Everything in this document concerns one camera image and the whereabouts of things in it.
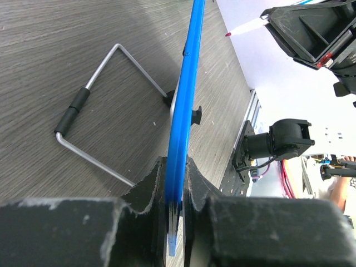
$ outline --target black foam grip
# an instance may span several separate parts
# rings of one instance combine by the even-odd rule
[[[78,112],[80,112],[80,110],[82,109],[82,107],[85,104],[85,101],[87,101],[89,95],[90,95],[90,91],[87,88],[85,88],[85,87],[80,88],[78,94],[73,99],[73,101],[69,107],[73,107]]]
[[[65,137],[78,113],[79,112],[74,107],[67,108],[66,113],[63,115],[57,127],[55,128],[55,133],[60,132],[62,136]]]

